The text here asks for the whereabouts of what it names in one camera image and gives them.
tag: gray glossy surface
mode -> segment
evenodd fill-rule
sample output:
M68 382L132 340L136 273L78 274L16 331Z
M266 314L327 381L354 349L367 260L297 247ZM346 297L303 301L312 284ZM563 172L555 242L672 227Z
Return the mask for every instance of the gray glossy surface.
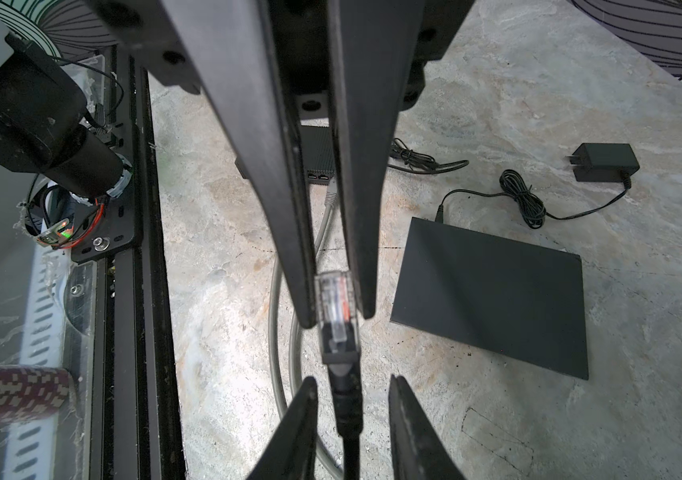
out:
M378 312L360 329L363 477L392 477L395 373L467 478L682 478L682 84L565 0L478 1L426 75L398 135L471 163L438 178L387 174ZM278 422L267 360L273 245L207 101L152 86L187 467L193 479L243 478ZM577 184L563 158L584 141L631 143L641 165L604 212L530 230L507 198L456 195L445 221L582 256L588 381L389 322L411 216L433 218L451 188L497 191L505 168L555 215L605 203L618 186ZM315 228L323 192L311 189ZM345 264L336 215L319 266ZM281 311L287 378L286 294ZM340 452L314 332L304 362L319 383L320 433ZM319 465L317 476L327 477Z

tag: red wire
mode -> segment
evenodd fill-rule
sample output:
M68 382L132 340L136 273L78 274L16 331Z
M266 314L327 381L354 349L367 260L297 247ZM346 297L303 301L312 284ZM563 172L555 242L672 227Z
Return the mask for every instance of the red wire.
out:
M66 250L67 248L74 248L77 245L79 245L80 242L82 242L82 240L85 240L85 237L90 235L90 232L93 231L93 229L96 227L96 225L98 225L98 221L100 220L100 218L103 214L104 214L104 204L101 204L100 208L98 209L98 213L96 214L96 217L93 219L93 223L90 224L90 227L87 229L87 231L84 234L82 234L82 236L80 238L78 238L77 240L75 240L73 243L65 244L63 246L59 246L58 250Z

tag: power adapter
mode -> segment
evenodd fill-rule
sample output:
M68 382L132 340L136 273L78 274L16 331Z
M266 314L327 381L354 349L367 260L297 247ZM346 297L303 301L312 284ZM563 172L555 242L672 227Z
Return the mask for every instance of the power adapter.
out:
M623 183L640 170L629 144L581 144L570 156L579 182Z

